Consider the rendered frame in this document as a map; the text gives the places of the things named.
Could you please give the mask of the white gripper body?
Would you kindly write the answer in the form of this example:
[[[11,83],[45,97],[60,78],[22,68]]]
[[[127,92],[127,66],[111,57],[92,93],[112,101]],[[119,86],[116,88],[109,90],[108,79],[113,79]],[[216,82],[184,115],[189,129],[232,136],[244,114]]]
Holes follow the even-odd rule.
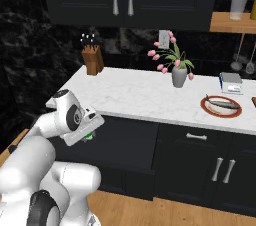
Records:
[[[72,146],[103,124],[104,119],[101,115],[89,115],[82,119],[81,124],[79,125],[77,130],[71,133],[64,134],[62,136],[62,139],[68,146]]]

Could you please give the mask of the large black drawer front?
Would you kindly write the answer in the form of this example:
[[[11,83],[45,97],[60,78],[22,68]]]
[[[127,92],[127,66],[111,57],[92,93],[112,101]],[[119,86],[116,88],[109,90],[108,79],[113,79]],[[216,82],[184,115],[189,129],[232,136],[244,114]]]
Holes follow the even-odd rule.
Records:
[[[96,138],[85,144],[87,157],[112,167],[150,170],[158,124],[110,116],[104,119]]]

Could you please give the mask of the brown wooden knife block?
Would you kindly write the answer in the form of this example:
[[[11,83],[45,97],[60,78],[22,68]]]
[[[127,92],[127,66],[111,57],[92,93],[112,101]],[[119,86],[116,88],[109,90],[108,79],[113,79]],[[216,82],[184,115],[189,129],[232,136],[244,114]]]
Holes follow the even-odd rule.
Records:
[[[82,57],[87,67],[87,74],[96,76],[104,68],[100,46],[95,44],[95,34],[82,34]]]

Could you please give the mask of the black base cupboard door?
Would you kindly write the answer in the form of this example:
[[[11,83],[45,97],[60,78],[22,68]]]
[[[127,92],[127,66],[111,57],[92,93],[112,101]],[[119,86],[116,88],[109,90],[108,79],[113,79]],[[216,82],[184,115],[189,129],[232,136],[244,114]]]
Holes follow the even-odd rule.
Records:
[[[211,180],[217,158],[226,159],[230,143],[206,147],[168,144],[158,140],[154,158],[155,195],[209,207],[217,187],[217,181]]]
[[[236,161],[229,183],[223,183],[229,160]],[[212,206],[218,210],[256,217],[256,136],[234,134],[218,179]]]

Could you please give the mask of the grey vase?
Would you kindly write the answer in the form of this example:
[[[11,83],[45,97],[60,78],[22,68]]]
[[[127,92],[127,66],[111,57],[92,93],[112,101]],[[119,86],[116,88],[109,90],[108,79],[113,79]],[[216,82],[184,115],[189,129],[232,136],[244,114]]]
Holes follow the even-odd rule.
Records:
[[[182,88],[183,84],[187,77],[187,69],[181,68],[178,69],[177,67],[173,67],[172,69],[172,82],[173,86],[176,88]]]

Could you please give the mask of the pink tulips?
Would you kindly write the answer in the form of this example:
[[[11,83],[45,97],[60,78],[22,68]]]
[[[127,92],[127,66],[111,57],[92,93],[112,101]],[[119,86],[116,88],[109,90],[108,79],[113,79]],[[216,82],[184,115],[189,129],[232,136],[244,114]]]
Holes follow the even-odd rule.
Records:
[[[170,42],[173,44],[173,49],[168,48],[167,50],[160,49],[160,43],[155,42],[154,46],[159,50],[150,50],[147,55],[152,58],[153,61],[159,60],[161,57],[164,59],[168,59],[168,63],[159,64],[157,66],[157,70],[161,71],[163,74],[168,72],[168,68],[171,65],[174,65],[174,69],[189,69],[190,73],[188,74],[188,78],[192,80],[194,78],[194,74],[192,70],[194,69],[193,63],[186,58],[186,52],[180,52],[179,47],[177,45],[177,40],[172,31],[168,31],[168,36]]]

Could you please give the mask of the grey fish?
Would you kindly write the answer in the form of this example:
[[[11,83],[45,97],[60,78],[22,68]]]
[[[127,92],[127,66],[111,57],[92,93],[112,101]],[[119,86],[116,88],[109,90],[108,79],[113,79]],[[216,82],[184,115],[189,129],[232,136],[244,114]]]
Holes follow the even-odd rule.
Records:
[[[205,97],[206,101],[208,101],[210,104],[218,106],[218,107],[222,107],[222,108],[226,108],[226,109],[240,109],[239,105],[235,105],[232,102],[223,102],[223,101],[212,101],[208,95],[206,95]]]

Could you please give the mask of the blue and white box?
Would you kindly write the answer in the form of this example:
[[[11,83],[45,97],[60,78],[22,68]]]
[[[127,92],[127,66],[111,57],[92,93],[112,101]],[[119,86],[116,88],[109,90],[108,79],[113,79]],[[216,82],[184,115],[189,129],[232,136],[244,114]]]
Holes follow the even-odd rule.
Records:
[[[243,81],[238,73],[221,72],[219,82],[223,93],[242,93]]]

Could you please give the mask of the hanging silver ladle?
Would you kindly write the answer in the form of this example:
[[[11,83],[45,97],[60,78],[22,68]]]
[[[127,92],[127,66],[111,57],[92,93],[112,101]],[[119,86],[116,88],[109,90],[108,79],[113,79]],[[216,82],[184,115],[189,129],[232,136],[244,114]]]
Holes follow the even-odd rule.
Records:
[[[234,71],[240,71],[242,69],[242,64],[238,61],[238,59],[239,59],[241,47],[242,47],[242,44],[243,44],[243,41],[244,41],[244,37],[245,37],[245,34],[242,34],[241,39],[240,39],[240,44],[239,44],[238,52],[236,54],[236,60],[231,63],[231,68]]]

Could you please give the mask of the hanging silver skimmer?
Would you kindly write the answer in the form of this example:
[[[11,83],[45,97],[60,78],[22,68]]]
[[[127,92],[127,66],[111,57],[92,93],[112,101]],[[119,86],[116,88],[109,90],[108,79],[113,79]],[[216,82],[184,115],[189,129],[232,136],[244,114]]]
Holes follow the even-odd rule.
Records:
[[[252,59],[253,59],[255,51],[256,51],[256,41],[255,41],[255,44],[254,44],[254,48],[253,48],[253,52],[252,52],[250,61],[246,65],[246,73],[247,74],[253,74],[254,73],[254,64],[252,63]]]

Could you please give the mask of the clear glass cup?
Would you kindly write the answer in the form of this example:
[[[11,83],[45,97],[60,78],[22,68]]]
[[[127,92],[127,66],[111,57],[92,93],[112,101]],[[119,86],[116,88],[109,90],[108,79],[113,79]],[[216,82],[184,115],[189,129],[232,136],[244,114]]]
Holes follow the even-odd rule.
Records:
[[[230,19],[240,20],[248,0],[231,0]]]

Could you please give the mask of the yellow-green bottle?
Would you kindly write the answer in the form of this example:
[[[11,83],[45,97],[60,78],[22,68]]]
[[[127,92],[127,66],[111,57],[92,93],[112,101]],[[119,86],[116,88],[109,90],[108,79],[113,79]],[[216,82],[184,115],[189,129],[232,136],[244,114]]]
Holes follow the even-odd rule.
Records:
[[[256,0],[253,2],[251,14],[250,14],[250,19],[251,20],[256,20]]]

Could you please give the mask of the white wall socket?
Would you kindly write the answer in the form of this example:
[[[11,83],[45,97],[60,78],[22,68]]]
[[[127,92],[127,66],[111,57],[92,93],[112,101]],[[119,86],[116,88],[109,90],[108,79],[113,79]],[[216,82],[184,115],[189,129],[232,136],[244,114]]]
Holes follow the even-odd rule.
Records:
[[[160,30],[159,31],[159,47],[161,49],[168,49],[170,43],[170,37],[167,30]]]

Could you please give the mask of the wooden wall shelf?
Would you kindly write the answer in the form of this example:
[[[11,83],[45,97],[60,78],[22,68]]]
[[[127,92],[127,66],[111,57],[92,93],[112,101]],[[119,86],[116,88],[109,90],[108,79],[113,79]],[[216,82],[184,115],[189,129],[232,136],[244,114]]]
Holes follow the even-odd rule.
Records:
[[[210,32],[256,34],[256,20],[243,13],[240,20],[231,20],[229,12],[213,12]]]

